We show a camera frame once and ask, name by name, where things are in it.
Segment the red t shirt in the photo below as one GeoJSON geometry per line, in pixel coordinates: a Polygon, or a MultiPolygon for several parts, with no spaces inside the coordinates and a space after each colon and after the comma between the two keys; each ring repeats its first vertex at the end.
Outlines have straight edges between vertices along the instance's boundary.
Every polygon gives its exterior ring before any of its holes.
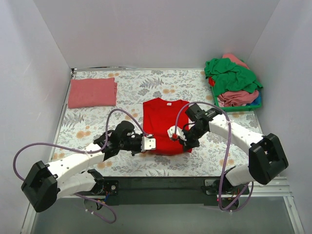
{"type": "Polygon", "coordinates": [[[158,155],[174,156],[183,153],[183,146],[178,141],[172,141],[167,130],[175,125],[180,109],[188,101],[166,101],[154,98],[143,103],[143,130],[156,139],[156,149],[152,152],[158,155]]]}

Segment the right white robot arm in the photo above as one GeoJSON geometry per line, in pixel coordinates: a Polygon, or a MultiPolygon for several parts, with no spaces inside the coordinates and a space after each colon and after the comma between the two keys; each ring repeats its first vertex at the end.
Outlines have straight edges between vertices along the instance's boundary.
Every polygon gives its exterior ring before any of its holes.
{"type": "Polygon", "coordinates": [[[188,106],[185,114],[193,126],[189,130],[177,131],[184,151],[199,147],[200,138],[210,132],[227,139],[248,156],[248,164],[234,166],[221,173],[219,185],[222,192],[231,194],[238,186],[251,182],[266,185],[288,167],[278,136],[248,130],[231,122],[217,108],[205,111],[198,104],[193,104],[188,106]]]}

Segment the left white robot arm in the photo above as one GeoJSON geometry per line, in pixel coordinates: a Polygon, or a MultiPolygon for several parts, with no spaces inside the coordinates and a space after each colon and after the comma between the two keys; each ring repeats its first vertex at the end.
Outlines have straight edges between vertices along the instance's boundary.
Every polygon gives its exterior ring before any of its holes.
{"type": "Polygon", "coordinates": [[[50,208],[57,199],[74,193],[90,191],[100,194],[104,178],[100,173],[88,170],[90,166],[116,156],[119,151],[132,155],[154,149],[156,140],[152,135],[137,134],[134,125],[122,121],[114,130],[109,130],[89,144],[82,153],[43,163],[36,162],[26,176],[21,189],[36,212],[50,208]]]}

